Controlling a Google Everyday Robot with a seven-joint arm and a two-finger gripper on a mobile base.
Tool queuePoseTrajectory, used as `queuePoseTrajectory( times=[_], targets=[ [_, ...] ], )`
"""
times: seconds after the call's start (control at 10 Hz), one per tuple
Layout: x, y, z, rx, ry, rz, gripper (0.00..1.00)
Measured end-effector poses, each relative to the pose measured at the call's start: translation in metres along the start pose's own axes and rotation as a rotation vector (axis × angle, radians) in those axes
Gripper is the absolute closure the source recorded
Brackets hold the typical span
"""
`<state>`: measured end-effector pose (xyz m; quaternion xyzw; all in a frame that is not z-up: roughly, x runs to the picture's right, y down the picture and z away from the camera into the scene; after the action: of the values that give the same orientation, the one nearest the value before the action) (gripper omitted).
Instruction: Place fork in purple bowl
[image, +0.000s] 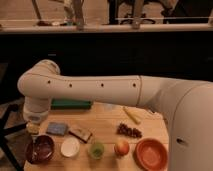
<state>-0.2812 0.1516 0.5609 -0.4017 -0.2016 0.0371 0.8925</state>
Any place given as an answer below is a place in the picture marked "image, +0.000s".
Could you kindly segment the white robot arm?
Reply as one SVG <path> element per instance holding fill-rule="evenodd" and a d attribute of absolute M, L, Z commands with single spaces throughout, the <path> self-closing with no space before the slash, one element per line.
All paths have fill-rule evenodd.
<path fill-rule="evenodd" d="M 76 99 L 145 108 L 168 122 L 168 171 L 213 171 L 213 82 L 142 75 L 63 76 L 52 60 L 24 72 L 17 88 L 23 114 L 39 124 L 53 99 Z"/>

